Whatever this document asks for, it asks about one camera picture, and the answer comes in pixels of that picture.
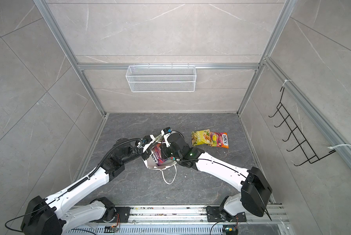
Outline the floral paper gift bag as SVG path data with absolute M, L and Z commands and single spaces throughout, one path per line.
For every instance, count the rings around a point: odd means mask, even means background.
M 148 158 L 143 161 L 147 169 L 160 171 L 164 182 L 167 185 L 171 185 L 177 176 L 176 161 L 173 157 L 165 157 L 161 149 L 162 145 L 163 142 L 155 142 L 155 145 L 151 149 L 146 150 L 145 153 L 147 153 Z M 174 177 L 171 181 L 167 181 L 164 172 L 172 167 L 175 170 Z

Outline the yellow green snack packet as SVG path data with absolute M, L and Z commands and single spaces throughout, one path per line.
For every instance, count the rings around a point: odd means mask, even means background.
M 199 146 L 199 145 L 210 145 L 211 138 L 210 138 L 210 130 L 201 130 L 201 131 L 193 131 L 191 133 L 192 138 L 192 145 Z

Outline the orange pink Fox's candy packet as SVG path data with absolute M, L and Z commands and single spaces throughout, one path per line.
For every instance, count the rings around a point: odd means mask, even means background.
M 227 133 L 210 132 L 210 144 L 211 147 L 222 147 L 229 148 Z

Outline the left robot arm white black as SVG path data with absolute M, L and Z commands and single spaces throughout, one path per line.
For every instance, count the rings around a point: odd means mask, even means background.
M 120 139 L 97 166 L 83 178 L 46 198 L 37 196 L 27 206 L 20 231 L 26 235 L 62 235 L 90 221 L 118 219 L 115 205 L 106 197 L 79 208 L 74 206 L 97 188 L 116 178 L 125 164 L 148 157 L 154 136 L 144 139 Z

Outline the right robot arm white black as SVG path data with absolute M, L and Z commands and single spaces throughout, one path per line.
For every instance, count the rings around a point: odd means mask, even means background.
M 267 205 L 272 194 L 262 171 L 256 167 L 251 169 L 233 166 L 221 161 L 197 147 L 190 147 L 178 132 L 165 134 L 161 150 L 177 164 L 208 173 L 233 186 L 238 193 L 227 196 L 219 206 L 219 214 L 225 221 L 248 211 L 257 217 L 269 215 Z

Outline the purple snack packet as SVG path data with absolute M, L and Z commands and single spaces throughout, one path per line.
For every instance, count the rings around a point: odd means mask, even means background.
M 161 146 L 162 144 L 158 143 L 151 149 L 152 159 L 157 165 L 162 165 L 165 162 L 165 159 L 162 156 Z

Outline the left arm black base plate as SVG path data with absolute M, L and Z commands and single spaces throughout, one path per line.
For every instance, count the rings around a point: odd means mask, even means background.
M 107 209 L 101 219 L 93 220 L 96 223 L 127 223 L 130 215 L 130 207 L 115 207 L 114 209 Z

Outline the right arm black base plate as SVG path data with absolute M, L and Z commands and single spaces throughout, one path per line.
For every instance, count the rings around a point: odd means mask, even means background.
M 247 222 L 245 212 L 241 212 L 236 216 L 233 216 L 219 207 L 207 206 L 205 209 L 208 222 Z

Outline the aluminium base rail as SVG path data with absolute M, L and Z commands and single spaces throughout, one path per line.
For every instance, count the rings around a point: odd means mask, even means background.
M 69 235 L 292 235 L 284 207 L 269 205 L 269 215 L 245 212 L 247 222 L 208 222 L 208 205 L 118 205 L 130 207 L 127 223 L 88 222 Z

